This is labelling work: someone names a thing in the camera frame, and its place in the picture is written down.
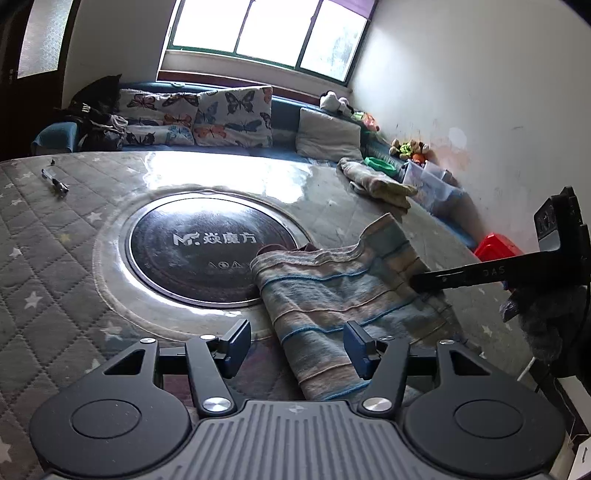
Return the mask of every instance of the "white wall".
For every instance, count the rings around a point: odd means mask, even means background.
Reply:
[[[314,96],[320,96],[327,90],[336,92],[339,97],[349,96],[351,93],[347,87],[302,72],[267,65],[255,60],[230,58],[212,53],[168,50],[164,56],[162,69],[269,83]]]
[[[62,104],[105,75],[154,81],[180,0],[82,0],[66,61]]]
[[[591,27],[560,0],[381,0],[351,86],[389,139],[432,144],[485,231],[537,249],[568,184],[591,222]]]

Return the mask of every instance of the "gray fabric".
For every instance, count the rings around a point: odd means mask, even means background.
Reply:
[[[328,167],[228,156],[219,168],[210,155],[176,152],[55,159],[51,169],[70,186],[63,200],[41,178],[51,157],[0,164],[0,478],[5,480],[40,473],[27,437],[37,406],[146,336],[109,309],[92,273],[95,236],[108,215],[123,208],[125,196],[152,192],[167,174],[187,184],[265,192],[268,202],[297,218],[323,248],[355,244],[369,223],[394,211],[356,195],[346,177]],[[476,261],[437,219],[410,202],[408,214],[397,221],[431,269]],[[523,369],[531,353],[518,326],[499,317],[507,297],[499,284],[450,290],[446,297],[468,337],[493,364],[511,374]],[[251,346],[231,384],[256,398],[301,398],[275,337]]]

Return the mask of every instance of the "door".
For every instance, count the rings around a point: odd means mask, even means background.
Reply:
[[[80,0],[27,0],[0,36],[0,161],[30,155],[56,118],[67,51]]]

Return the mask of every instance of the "frosted glass panel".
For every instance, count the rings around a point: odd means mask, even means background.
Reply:
[[[35,0],[18,63],[18,78],[57,70],[72,0]]]

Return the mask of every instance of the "towel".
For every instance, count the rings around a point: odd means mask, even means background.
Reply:
[[[398,183],[385,173],[376,171],[351,158],[341,158],[339,168],[349,180],[357,185],[356,192],[365,189],[373,198],[384,200],[394,206],[408,210],[410,202],[406,197],[417,194],[417,189],[412,185]]]
[[[348,320],[373,337],[392,335],[413,345],[464,339],[442,292],[417,294],[408,285],[428,268],[390,214],[369,225],[357,245],[271,251],[256,257],[251,269],[308,400],[355,401],[369,383],[358,377],[343,347]]]

